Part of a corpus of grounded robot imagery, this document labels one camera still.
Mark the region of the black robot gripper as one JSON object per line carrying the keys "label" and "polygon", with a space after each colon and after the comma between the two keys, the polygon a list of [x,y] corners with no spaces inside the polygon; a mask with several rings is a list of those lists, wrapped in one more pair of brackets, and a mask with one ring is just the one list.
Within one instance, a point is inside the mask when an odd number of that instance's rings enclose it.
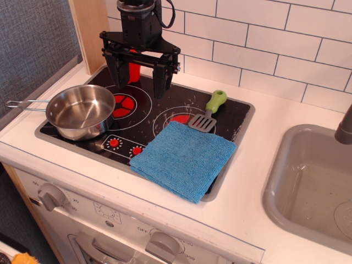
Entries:
{"label": "black robot gripper", "polygon": [[180,48],[162,37],[160,14],[157,10],[121,12],[122,31],[100,33],[103,56],[113,83],[118,89],[129,82],[129,63],[153,68],[156,99],[170,88],[173,74],[180,70]]}

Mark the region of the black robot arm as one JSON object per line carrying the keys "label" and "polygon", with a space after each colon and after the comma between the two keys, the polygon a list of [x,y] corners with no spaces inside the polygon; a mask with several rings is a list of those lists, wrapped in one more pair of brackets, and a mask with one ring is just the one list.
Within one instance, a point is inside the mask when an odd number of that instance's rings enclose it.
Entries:
{"label": "black robot arm", "polygon": [[180,48],[162,37],[162,30],[172,27],[175,16],[165,25],[161,1],[117,1],[122,22],[121,32],[100,33],[113,83],[124,88],[130,79],[130,64],[153,70],[155,98],[160,99],[180,70]]}

